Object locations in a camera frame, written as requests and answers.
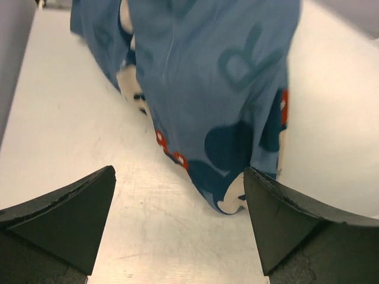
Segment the blue letter print pillowcase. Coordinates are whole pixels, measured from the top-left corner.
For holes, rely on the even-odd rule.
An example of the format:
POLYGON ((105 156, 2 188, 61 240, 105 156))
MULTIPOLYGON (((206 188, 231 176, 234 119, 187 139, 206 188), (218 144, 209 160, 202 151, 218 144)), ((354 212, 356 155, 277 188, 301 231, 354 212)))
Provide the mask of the blue letter print pillowcase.
POLYGON ((153 122, 216 211, 246 207, 243 171, 279 170, 300 1, 73 1, 71 32, 153 122))

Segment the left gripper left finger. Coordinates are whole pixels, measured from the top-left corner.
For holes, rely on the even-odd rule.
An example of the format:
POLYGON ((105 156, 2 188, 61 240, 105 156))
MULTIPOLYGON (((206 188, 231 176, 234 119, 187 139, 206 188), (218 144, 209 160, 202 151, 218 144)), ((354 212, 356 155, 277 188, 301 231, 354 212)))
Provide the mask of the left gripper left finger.
POLYGON ((105 166, 63 188, 1 210, 1 283, 86 283, 115 190, 105 166))

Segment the white pillow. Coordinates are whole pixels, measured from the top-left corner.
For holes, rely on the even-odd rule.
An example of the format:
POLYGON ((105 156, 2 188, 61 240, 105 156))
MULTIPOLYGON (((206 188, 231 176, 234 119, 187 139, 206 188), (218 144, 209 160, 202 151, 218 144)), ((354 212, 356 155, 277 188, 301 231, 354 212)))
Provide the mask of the white pillow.
POLYGON ((304 1, 289 54, 279 181, 331 206, 378 216, 378 44, 304 1))

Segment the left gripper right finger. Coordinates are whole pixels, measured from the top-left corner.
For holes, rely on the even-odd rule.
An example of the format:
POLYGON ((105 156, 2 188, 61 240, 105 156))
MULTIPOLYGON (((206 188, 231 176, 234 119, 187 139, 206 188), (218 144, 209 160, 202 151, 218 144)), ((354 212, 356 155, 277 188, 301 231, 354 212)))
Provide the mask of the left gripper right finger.
POLYGON ((378 220, 324 204, 254 168, 244 189, 271 283, 378 282, 378 220))

